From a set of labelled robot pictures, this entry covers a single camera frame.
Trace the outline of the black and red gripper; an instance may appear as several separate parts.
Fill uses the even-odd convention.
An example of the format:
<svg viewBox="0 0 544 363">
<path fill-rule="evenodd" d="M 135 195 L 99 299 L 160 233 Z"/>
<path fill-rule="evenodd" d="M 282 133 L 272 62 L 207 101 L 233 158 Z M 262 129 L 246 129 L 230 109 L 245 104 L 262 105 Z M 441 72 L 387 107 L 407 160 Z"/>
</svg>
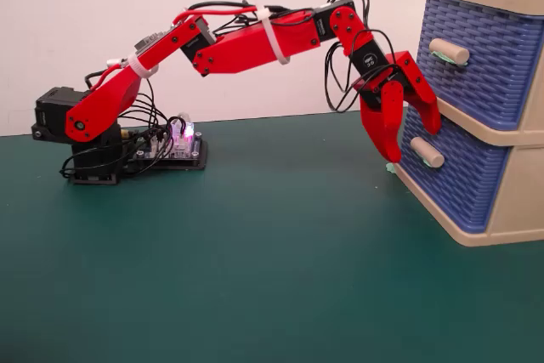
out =
<svg viewBox="0 0 544 363">
<path fill-rule="evenodd" d="M 401 159 L 398 132 L 406 102 L 416 109 L 431 134 L 441 127 L 437 97 L 407 51 L 385 54 L 372 39 L 350 55 L 360 74 L 354 84 L 360 117 L 368 136 L 389 162 Z"/>
</svg>

